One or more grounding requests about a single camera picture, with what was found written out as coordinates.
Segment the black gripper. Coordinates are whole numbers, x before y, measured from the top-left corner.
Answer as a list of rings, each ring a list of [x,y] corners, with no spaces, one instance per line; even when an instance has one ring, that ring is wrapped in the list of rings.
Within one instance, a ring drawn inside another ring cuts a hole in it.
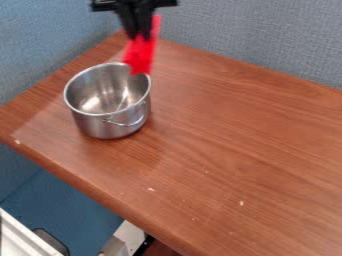
[[[153,9],[177,5],[178,0],[91,0],[90,3],[94,12],[116,11],[129,38],[134,39],[139,32],[145,40],[151,38]]]

